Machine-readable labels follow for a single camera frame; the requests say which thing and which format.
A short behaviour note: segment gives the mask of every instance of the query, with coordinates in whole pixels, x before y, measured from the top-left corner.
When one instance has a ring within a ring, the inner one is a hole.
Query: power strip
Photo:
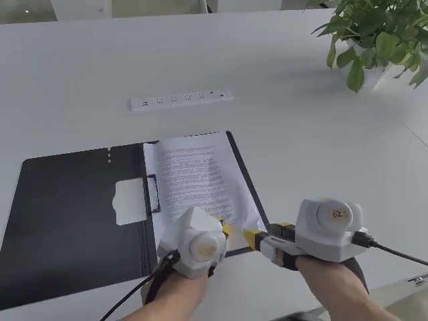
[[[220,90],[201,90],[200,92],[188,92],[171,96],[132,98],[130,99],[130,106],[133,112],[140,112],[143,110],[193,106],[226,102],[229,100],[233,100],[233,96],[231,91],[226,88]]]

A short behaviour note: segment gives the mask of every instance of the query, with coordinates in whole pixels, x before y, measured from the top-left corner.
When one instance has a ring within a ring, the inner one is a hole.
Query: table surface
[[[428,150],[402,108],[425,107],[427,87],[410,92],[404,80],[387,80],[375,91],[348,90],[325,65],[330,40],[310,35],[331,13],[0,26],[0,239],[26,158],[230,130],[271,222],[295,221],[304,198],[356,201],[379,242],[427,259]],[[129,98],[226,87],[232,102],[128,107]],[[358,259],[370,288],[426,271],[375,249]],[[0,319],[98,320],[136,283]],[[319,305],[299,273],[259,253],[227,258],[209,283],[195,320],[271,320]],[[139,306],[135,295],[112,320]]]

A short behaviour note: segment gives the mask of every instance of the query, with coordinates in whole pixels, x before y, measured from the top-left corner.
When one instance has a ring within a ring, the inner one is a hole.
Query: document
[[[161,211],[153,213],[156,247],[165,227],[198,206],[232,224],[228,250],[247,247],[243,229],[266,230],[226,132],[145,144],[148,174],[157,177]]]

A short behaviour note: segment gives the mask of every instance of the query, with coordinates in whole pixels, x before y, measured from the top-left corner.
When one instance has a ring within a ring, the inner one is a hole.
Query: black clipboard
[[[227,137],[267,227],[235,140]],[[152,215],[159,210],[150,206],[150,176],[143,143],[25,160],[0,251],[0,310],[149,275],[157,263]],[[135,178],[143,182],[147,220],[119,226],[116,182]]]

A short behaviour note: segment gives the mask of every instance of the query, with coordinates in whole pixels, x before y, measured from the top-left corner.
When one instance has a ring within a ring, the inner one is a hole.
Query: plant pot
[[[349,47],[354,46],[356,54],[359,56],[365,49],[361,48],[359,45],[355,44],[355,42],[351,39],[346,40],[346,44],[348,45],[346,49],[342,50],[338,54],[341,54],[345,50],[347,50]],[[350,71],[352,63],[348,64],[347,66],[343,67],[340,71],[342,72],[345,79],[348,77],[348,73]],[[387,74],[387,71],[389,68],[391,68],[392,64],[390,63],[387,67],[375,67],[372,69],[364,69],[364,82],[362,83],[362,89],[363,88],[376,88],[378,84],[382,82],[384,77]]]

